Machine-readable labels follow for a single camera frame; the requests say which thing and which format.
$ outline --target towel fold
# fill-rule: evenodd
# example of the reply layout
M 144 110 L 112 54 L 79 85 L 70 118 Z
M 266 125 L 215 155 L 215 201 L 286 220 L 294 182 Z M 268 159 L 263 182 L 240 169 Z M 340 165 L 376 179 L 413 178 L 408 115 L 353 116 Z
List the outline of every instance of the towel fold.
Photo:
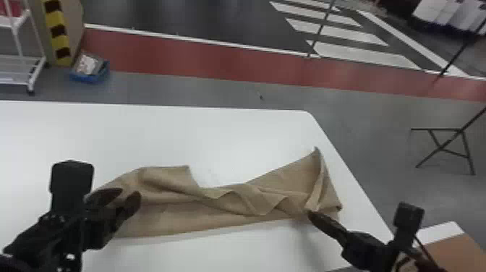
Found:
M 188 166 L 143 167 L 99 189 L 118 187 L 121 203 L 139 191 L 142 205 L 117 232 L 118 237 L 149 237 L 238 226 L 303 216 L 332 214 L 341 203 L 320 151 L 241 184 L 200 187 Z

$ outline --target concrete floor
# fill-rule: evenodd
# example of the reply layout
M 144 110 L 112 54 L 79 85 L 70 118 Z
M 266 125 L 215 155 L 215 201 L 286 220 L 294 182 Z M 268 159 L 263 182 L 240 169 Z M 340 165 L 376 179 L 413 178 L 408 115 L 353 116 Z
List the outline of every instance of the concrete floor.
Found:
M 467 174 L 465 160 L 447 155 L 414 168 L 434 145 L 427 133 L 409 131 L 460 127 L 481 103 L 122 72 L 112 72 L 100 85 L 86 85 L 69 81 L 68 71 L 44 71 L 35 97 L 23 87 L 2 85 L 0 99 L 308 111 L 390 227 L 398 203 L 406 201 L 426 210 L 424 226 L 456 221 L 486 248 L 486 119 L 467 132 L 475 177 Z

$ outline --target red floor stripe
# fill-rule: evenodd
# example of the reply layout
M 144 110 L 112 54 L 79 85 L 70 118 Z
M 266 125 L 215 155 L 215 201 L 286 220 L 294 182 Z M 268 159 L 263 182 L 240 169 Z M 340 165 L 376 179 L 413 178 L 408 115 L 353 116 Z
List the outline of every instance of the red floor stripe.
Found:
M 333 59 L 87 29 L 82 48 L 123 72 L 486 101 L 486 82 Z

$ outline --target black and yellow striped post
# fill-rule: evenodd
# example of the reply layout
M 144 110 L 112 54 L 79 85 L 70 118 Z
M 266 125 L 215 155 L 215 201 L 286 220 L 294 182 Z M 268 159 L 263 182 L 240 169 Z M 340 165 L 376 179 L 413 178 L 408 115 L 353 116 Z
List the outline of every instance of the black and yellow striped post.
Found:
M 42 2 L 56 64 L 70 66 L 73 56 L 69 48 L 69 36 L 61 2 L 59 0 L 42 0 Z

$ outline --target floor marking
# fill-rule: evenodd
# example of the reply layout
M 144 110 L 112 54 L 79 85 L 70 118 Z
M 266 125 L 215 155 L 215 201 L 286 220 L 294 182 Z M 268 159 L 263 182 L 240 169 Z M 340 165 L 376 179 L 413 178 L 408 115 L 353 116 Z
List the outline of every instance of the floor marking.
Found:
M 315 44 L 314 50 L 321 56 L 333 59 L 346 59 L 350 61 L 421 70 L 415 63 L 411 62 L 406 57 L 397 54 L 321 42 Z
M 270 2 L 275 9 L 277 9 L 280 12 L 286 12 L 286 13 L 292 13 L 292 14 L 298 14 L 302 15 L 305 17 L 311 17 L 311 18 L 316 18 L 316 19 L 324 19 L 325 12 L 317 12 L 315 10 L 311 9 L 304 9 L 301 7 L 295 7 L 291 6 L 288 4 L 281 4 L 281 3 L 276 3 L 276 2 Z M 346 25 L 353 25 L 357 27 L 361 27 L 361 25 L 353 20 L 352 18 L 346 17 L 346 16 L 341 16 L 341 15 L 335 15 L 335 14 L 330 14 L 328 20 L 331 22 L 338 22 L 340 24 L 346 24 Z
M 375 15 L 373 15 L 369 12 L 363 12 L 363 11 L 359 11 L 359 10 L 358 10 L 358 12 L 361 15 L 365 16 L 370 21 L 374 22 L 375 24 L 381 26 L 383 29 L 387 30 L 389 33 L 391 33 L 392 35 L 397 37 L 399 40 L 406 43 L 408 46 L 412 47 L 413 49 L 415 49 L 416 51 L 421 53 L 423 56 L 428 58 L 430 61 L 437 64 L 439 67 L 445 67 L 447 65 L 448 62 L 445 59 L 441 58 L 436 53 L 432 52 L 431 50 L 429 50 L 428 48 L 426 48 L 422 44 L 414 41 L 409 36 L 403 34 L 402 32 L 395 29 L 391 25 L 387 24 L 386 22 L 384 22 L 380 18 L 376 17 Z M 454 65 L 452 65 L 451 68 L 449 69 L 449 74 L 450 75 L 462 76 L 462 77 L 468 76 L 468 74 L 466 74 L 464 71 L 462 71 L 461 69 L 457 68 Z
M 228 43 L 228 42 L 225 42 L 225 41 L 212 41 L 212 40 L 202 39 L 202 38 L 192 38 L 192 37 L 187 37 L 187 36 L 171 35 L 171 34 L 165 34 L 165 33 L 156 33 L 156 32 L 144 31 L 144 30 L 133 30 L 133 29 L 127 29 L 127 28 L 122 28 L 122 27 L 110 27 L 108 25 L 97 25 L 97 24 L 87 24 L 86 23 L 85 27 L 91 28 L 91 29 L 96 29 L 96 30 L 104 30 L 104 31 L 126 33 L 126 34 L 133 34 L 133 35 L 142 35 L 142 36 L 156 37 L 156 38 L 168 38 L 168 39 L 178 40 L 178 41 L 190 41 L 190 42 L 195 42 L 195 43 L 210 44 L 210 45 L 214 45 L 214 46 L 243 48 L 243 49 L 249 49 L 249 50 L 269 52 L 269 53 L 286 54 L 286 55 L 293 55 L 293 56 L 306 56 L 307 55 L 307 52 L 298 52 L 298 51 L 285 50 L 285 49 L 266 48 L 266 47 L 261 47 L 261 46 L 248 46 L 248 45 L 244 45 L 244 44 L 240 44 L 240 43 Z M 319 56 L 317 54 L 311 54 L 311 57 L 318 58 Z
M 329 9 L 329 4 L 323 3 L 321 1 L 314 1 L 314 0 L 286 0 L 287 2 L 294 2 L 299 4 L 306 4 L 307 6 L 313 7 L 322 7 L 324 9 Z M 332 10 L 334 12 L 341 12 L 337 7 L 333 7 Z
M 315 24 L 313 22 L 304 22 L 301 20 L 294 20 L 294 19 L 286 19 L 286 20 L 297 31 L 316 33 L 320 27 L 318 24 Z M 388 46 L 386 42 L 382 41 L 379 37 L 371 33 L 347 30 L 338 27 L 331 27 L 329 25 L 324 25 L 320 34 L 324 36 L 343 38 L 351 41 L 359 41 L 362 43 L 374 43 L 381 46 Z

